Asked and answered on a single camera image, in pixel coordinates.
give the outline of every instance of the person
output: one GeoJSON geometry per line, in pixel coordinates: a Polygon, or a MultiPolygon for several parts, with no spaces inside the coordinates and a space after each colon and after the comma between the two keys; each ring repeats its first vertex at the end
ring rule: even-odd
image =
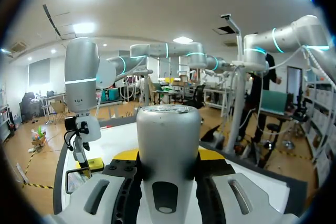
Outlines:
{"type": "MultiPolygon", "coordinates": [[[[274,58],[270,54],[266,54],[266,60],[268,61],[269,67],[275,66],[274,58]]],[[[259,103],[260,103],[260,92],[261,92],[261,77],[258,77],[254,74],[251,75],[253,77],[253,83],[250,95],[245,100],[245,106],[243,109],[242,117],[240,120],[241,126],[239,129],[239,136],[238,140],[241,141],[245,137],[246,127],[248,125],[248,121],[250,120],[252,116],[252,111],[249,113],[252,109],[258,109],[259,103]]],[[[275,72],[275,69],[271,69],[265,76],[264,76],[264,90],[269,90],[269,81],[272,81],[276,84],[281,84],[281,79],[277,77],[277,74],[275,72]]],[[[258,119],[258,125],[256,128],[256,132],[254,137],[252,138],[252,141],[255,143],[259,143],[261,140],[261,136],[263,135],[263,130],[265,128],[266,123],[266,116],[263,114],[259,114],[258,119]]]]}

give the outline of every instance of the gray cylindrical sensor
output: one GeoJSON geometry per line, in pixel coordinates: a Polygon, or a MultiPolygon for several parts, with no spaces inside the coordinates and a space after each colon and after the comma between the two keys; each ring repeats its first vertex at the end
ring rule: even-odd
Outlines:
{"type": "Polygon", "coordinates": [[[139,155],[152,222],[184,223],[193,185],[201,117],[183,105],[143,107],[137,116],[139,155]]]}

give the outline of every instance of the ceiling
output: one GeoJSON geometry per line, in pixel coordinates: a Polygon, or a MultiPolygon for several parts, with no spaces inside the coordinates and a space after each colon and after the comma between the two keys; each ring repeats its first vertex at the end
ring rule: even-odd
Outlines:
{"type": "Polygon", "coordinates": [[[94,33],[84,36],[94,37],[100,52],[126,50],[143,41],[172,42],[181,36],[201,42],[207,52],[232,51],[235,48],[223,42],[235,40],[235,36],[220,36],[212,30],[226,26],[221,14],[231,13],[243,35],[313,14],[308,0],[26,0],[3,46],[10,48],[18,41],[28,45],[13,54],[13,63],[26,65],[65,54],[70,40],[61,40],[56,34],[44,4],[61,34],[73,33],[72,24],[95,23],[94,33]],[[52,55],[51,49],[57,52],[52,55]]]}

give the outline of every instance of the door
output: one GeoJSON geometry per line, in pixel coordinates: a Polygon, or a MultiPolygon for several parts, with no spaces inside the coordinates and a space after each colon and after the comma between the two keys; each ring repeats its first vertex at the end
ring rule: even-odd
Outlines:
{"type": "Polygon", "coordinates": [[[293,94],[293,104],[298,104],[299,91],[302,89],[302,69],[287,66],[287,93],[293,94]]]}

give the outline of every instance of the teal box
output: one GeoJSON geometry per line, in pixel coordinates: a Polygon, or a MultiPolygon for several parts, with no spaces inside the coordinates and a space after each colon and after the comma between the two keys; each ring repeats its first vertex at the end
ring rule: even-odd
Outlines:
{"type": "Polygon", "coordinates": [[[102,102],[114,101],[118,98],[119,98],[119,92],[117,88],[104,90],[101,95],[102,102]]]}

